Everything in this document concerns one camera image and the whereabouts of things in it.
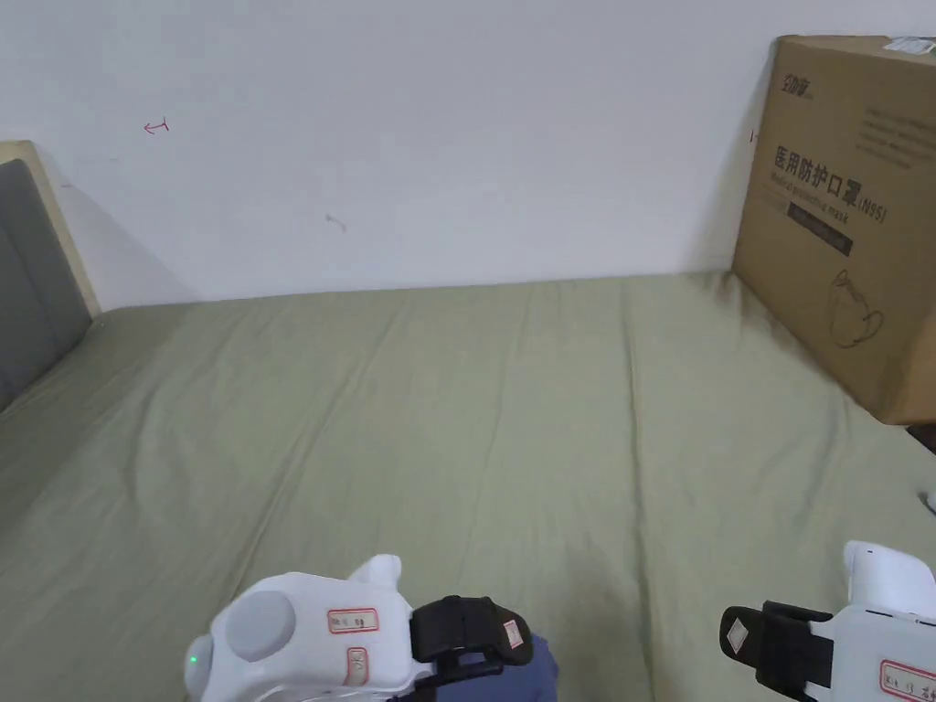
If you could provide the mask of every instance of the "black strap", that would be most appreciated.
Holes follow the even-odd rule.
[[[397,700],[397,702],[435,702],[435,697],[434,687],[423,687],[419,690],[414,690],[409,695],[394,697],[393,699]]]
[[[417,681],[418,690],[500,675],[505,665],[533,660],[533,635],[527,623],[489,597],[449,595],[416,609],[410,637],[413,657],[436,668],[435,675]],[[463,664],[466,653],[481,653],[484,660]]]
[[[830,619],[827,612],[777,602],[765,602],[762,611],[729,607],[722,615],[719,641],[726,656],[754,668],[760,684],[798,702],[811,702],[803,692],[807,682],[832,685],[835,643],[815,636],[810,622]]]

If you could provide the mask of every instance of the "label sticker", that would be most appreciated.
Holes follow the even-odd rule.
[[[517,627],[517,620],[506,622],[504,624],[504,629],[507,631],[507,641],[511,649],[515,649],[517,646],[523,644],[523,636],[520,635],[520,629]]]
[[[731,644],[731,650],[735,652],[735,655],[738,655],[738,651],[741,650],[741,646],[744,645],[744,639],[748,637],[748,628],[741,623],[740,619],[735,619],[735,623],[731,625],[731,628],[728,629],[728,643]]]
[[[370,607],[330,609],[329,631],[333,634],[360,634],[361,632],[380,631],[377,610]]]
[[[904,53],[911,53],[914,56],[922,56],[924,53],[929,53],[933,49],[936,49],[936,41],[924,39],[923,37],[897,37],[885,46],[885,49],[903,51]]]
[[[367,649],[348,649],[348,674],[344,678],[344,687],[362,687],[370,676],[371,662],[367,657]]]
[[[896,661],[881,661],[881,691],[900,699],[934,702],[936,674]]]

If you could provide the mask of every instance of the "blue jeans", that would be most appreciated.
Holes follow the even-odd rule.
[[[507,666],[501,675],[475,678],[440,687],[437,702],[557,702],[559,666],[544,638],[534,636],[533,660],[528,665]],[[464,663],[483,658],[463,656]]]

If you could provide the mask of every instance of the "headboard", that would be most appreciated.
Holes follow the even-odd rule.
[[[50,217],[35,149],[24,143],[15,154],[25,158],[0,163],[0,411],[81,340],[96,312]]]

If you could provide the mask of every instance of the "green bed sheet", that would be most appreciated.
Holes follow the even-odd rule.
[[[729,274],[111,312],[0,415],[2,697],[183,700],[239,591],[390,552],[563,700],[767,700],[723,609],[842,607],[850,538],[936,563],[934,489]]]

